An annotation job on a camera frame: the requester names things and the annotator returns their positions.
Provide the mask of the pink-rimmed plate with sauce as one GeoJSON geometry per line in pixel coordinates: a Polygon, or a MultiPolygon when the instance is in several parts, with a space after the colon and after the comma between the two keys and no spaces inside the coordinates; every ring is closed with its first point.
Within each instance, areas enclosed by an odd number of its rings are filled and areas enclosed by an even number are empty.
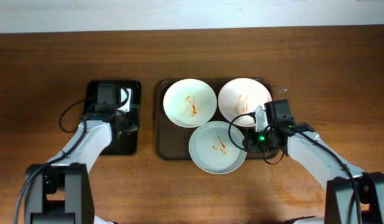
{"type": "Polygon", "coordinates": [[[259,81],[236,78],[221,88],[217,103],[222,116],[231,122],[236,116],[251,113],[271,100],[271,93],[259,81]]]}

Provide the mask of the white plate with sauce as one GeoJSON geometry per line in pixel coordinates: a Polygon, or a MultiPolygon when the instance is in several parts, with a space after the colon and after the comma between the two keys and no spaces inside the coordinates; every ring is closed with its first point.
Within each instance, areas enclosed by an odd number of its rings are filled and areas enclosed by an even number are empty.
{"type": "Polygon", "coordinates": [[[171,122],[183,128],[195,128],[214,116],[217,97],[207,83],[188,78],[173,83],[167,89],[162,105],[171,122]]]}

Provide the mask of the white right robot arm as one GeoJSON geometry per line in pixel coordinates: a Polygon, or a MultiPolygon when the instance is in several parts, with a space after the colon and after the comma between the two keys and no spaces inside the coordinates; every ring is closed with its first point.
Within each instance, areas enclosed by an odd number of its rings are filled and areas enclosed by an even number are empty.
{"type": "Polygon", "coordinates": [[[306,123],[273,123],[262,131],[248,129],[247,152],[280,150],[300,163],[325,190],[323,217],[300,217],[290,223],[384,223],[384,174],[365,172],[327,146],[306,123]]]}

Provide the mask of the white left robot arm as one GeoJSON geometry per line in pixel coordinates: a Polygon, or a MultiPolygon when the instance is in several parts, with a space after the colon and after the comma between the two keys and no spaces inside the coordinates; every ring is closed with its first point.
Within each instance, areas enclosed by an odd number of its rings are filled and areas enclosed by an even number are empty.
{"type": "Polygon", "coordinates": [[[139,115],[117,110],[85,114],[66,146],[44,164],[26,170],[14,223],[24,207],[25,223],[105,223],[95,213],[89,172],[99,155],[139,130],[139,115]]]}

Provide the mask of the pale blue plate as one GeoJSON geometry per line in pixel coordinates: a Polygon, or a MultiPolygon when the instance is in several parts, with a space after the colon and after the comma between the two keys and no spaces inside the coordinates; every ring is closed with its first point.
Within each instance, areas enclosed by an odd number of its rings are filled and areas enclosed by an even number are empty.
{"type": "Polygon", "coordinates": [[[247,152],[239,149],[244,140],[242,132],[224,121],[211,121],[198,127],[189,140],[193,162],[211,174],[227,174],[238,169],[247,152]]]}

